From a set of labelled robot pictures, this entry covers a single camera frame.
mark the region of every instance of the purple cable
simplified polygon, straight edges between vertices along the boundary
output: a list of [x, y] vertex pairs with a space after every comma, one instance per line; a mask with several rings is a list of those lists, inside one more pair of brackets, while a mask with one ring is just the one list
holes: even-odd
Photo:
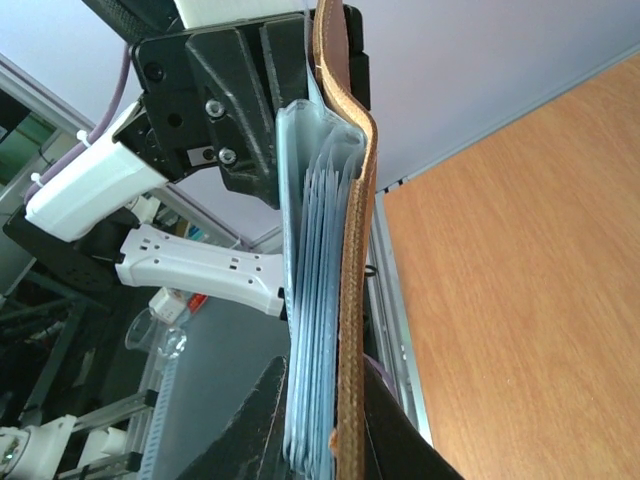
[[371, 366], [376, 369], [376, 372], [378, 372], [380, 374], [380, 376], [382, 377], [382, 380], [384, 381], [385, 385], [387, 386], [387, 388], [391, 392], [391, 395], [393, 395], [393, 398], [396, 399], [396, 402], [399, 402], [399, 400], [398, 400], [398, 392], [396, 390], [396, 384], [393, 382], [393, 379], [391, 378], [391, 375], [389, 375], [389, 372], [387, 372], [379, 362], [375, 361], [373, 358], [371, 358], [366, 353], [364, 354], [364, 358], [366, 358], [369, 361], [369, 363], [371, 364]]
[[[105, 132], [113, 117], [116, 114], [118, 105], [122, 100], [122, 94], [124, 93], [124, 87], [127, 84], [127, 77], [129, 76], [129, 65], [131, 64], [131, 58], [129, 57], [129, 45], [125, 44], [124, 53], [122, 55], [122, 64], [120, 65], [120, 76], [118, 77], [118, 83], [116, 89], [113, 92], [107, 111], [100, 119], [100, 122], [94, 127], [93, 130], [87, 135], [87, 141], [93, 144], [98, 138]], [[42, 174], [40, 177], [40, 183], [46, 185], [53, 177], [60, 173], [67, 165], [73, 162], [87, 147], [84, 143], [78, 143], [75, 147], [69, 150], [65, 155], [60, 158], [53, 166]], [[25, 205], [29, 203], [29, 200], [40, 190], [40, 186], [36, 183], [29, 187], [27, 193], [24, 196]]]

